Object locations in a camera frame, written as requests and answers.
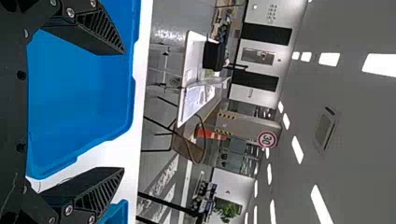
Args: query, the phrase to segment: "screw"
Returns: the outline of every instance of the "screw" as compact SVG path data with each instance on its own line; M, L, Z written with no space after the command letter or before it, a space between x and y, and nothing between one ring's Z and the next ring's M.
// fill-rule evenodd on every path
M88 219L88 224L93 224L93 223L95 223L95 217L90 216L90 219Z
M49 224L55 224L55 222L56 222L56 218L55 217L52 217L52 218L49 219Z
M67 12L67 16L69 16L70 18L74 18L75 17L75 11L73 10L73 8L71 8L71 7L68 7L67 9L66 9L66 12Z
M73 206L67 205L66 209L64 209L64 214L68 217L72 214L72 212L73 212Z
M96 7L96 0L91 0L91 6Z

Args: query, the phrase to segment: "sign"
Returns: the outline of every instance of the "sign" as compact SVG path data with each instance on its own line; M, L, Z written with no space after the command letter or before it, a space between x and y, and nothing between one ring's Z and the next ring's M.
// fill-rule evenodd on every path
M261 147L273 148L277 144L276 135L272 132L265 131L257 139Z

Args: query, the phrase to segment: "potted plant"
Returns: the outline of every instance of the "potted plant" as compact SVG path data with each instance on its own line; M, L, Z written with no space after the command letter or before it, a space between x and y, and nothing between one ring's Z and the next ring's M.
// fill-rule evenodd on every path
M235 203L228 203L221 208L217 208L215 212L220 215L223 223L230 223L231 219L239 216L239 209Z

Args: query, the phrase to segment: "white ceiling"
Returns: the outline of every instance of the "white ceiling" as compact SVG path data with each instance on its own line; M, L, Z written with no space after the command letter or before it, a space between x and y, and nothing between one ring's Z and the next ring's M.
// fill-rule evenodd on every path
M274 192L260 186L259 199L250 203L249 223L255 204L258 223L270 223L271 198L278 224L319 223L310 197L315 184L334 223L396 222L396 78L361 71L368 53L396 53L395 8L396 1L390 0L314 0L308 5L295 50L312 51L313 59L290 65L281 96L290 129L270 158ZM338 66L319 65L321 52L340 52ZM325 105L341 117L322 158L313 134ZM302 164L291 148L294 135L304 151ZM266 179L265 170L259 178Z

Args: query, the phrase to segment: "white wall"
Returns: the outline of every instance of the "white wall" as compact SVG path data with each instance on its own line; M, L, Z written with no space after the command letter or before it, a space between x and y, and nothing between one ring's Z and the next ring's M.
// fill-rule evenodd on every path
M255 90L257 93L253 93L252 97L249 97L251 88L241 88L241 86L233 85L230 93L231 99L254 105L266 106L273 109L276 108L277 101L279 100L280 93L282 92L283 82L290 65L290 57L299 32L301 20L304 15L306 2L307 0L249 1L245 22L291 28L292 33L288 46L262 43L245 39L241 40L236 62L238 64L248 65L247 71L249 72L279 77L279 81L275 92ZM272 4L278 5L276 10L276 20L274 22L268 22L267 13L269 6ZM258 6L256 10L253 10L254 5ZM270 66L242 61L243 48L260 49L274 52L276 54L274 64Z
M216 197L225 199L227 201L238 203L243 206L242 214L245 213L248 207L248 201L253 191L254 178L237 175L220 169L215 169L212 182L218 184ZM232 219L232 224L242 224L244 216L235 217ZM222 223L219 217L213 216L210 223Z

